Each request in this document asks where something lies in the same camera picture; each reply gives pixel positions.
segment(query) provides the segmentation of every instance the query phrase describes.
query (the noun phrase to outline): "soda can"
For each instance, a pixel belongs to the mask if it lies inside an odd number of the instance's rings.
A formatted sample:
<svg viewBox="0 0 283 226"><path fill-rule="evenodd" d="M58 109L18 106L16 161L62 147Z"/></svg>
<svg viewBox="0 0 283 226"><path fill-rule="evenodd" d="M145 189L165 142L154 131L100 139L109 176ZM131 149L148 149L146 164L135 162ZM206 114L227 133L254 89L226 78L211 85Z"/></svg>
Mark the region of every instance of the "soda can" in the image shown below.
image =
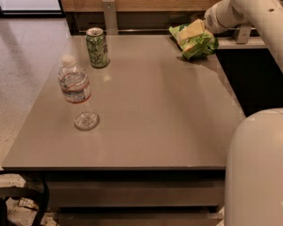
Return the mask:
<svg viewBox="0 0 283 226"><path fill-rule="evenodd" d="M104 68L109 64L107 41L103 29L93 27L86 31L86 43L91 64Z"/></svg>

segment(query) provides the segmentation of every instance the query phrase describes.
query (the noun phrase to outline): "clear plastic bottle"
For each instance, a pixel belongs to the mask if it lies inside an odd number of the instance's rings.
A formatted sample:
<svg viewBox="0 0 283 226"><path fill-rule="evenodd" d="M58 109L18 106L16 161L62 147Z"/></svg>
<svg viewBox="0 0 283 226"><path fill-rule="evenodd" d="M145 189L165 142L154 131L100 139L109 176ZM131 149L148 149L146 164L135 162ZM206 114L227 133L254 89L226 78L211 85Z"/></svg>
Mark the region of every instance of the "clear plastic bottle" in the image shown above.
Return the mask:
<svg viewBox="0 0 283 226"><path fill-rule="evenodd" d="M92 110L92 91L88 75L73 56L63 56L61 65L58 82L65 100L70 105L75 127L84 131L91 130L98 124L99 117Z"/></svg>

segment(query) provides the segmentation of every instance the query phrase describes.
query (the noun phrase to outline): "bottle base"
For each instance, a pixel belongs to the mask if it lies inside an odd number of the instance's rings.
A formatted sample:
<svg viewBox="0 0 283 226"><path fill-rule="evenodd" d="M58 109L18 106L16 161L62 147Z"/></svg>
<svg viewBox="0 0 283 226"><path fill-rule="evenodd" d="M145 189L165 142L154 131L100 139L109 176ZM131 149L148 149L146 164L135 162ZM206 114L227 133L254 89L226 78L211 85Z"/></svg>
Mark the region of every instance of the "bottle base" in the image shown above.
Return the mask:
<svg viewBox="0 0 283 226"><path fill-rule="evenodd" d="M81 131L89 131L99 123L99 116L94 112L83 112L75 118L75 127Z"/></svg>

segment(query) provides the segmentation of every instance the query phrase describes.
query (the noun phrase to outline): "concrete floor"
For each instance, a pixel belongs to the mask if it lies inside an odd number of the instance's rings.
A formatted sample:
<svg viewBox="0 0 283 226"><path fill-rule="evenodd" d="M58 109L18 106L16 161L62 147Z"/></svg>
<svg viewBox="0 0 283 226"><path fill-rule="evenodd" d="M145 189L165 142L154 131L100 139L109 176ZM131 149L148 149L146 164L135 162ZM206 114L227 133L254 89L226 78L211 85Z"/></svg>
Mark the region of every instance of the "concrete floor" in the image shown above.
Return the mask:
<svg viewBox="0 0 283 226"><path fill-rule="evenodd" d="M70 33L65 19L0 19L0 169ZM0 176L0 186L23 181ZM34 212L9 202L9 217L29 225ZM47 214L44 225L56 225Z"/></svg>

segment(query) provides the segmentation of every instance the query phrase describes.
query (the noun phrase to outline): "black surface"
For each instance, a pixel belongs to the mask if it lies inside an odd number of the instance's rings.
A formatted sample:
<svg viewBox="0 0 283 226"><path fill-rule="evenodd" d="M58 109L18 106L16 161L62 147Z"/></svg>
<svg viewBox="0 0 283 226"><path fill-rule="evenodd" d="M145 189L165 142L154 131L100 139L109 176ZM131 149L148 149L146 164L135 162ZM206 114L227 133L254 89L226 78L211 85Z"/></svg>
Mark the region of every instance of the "black surface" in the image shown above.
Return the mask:
<svg viewBox="0 0 283 226"><path fill-rule="evenodd" d="M283 107L283 73L267 49L216 53L246 117Z"/></svg>

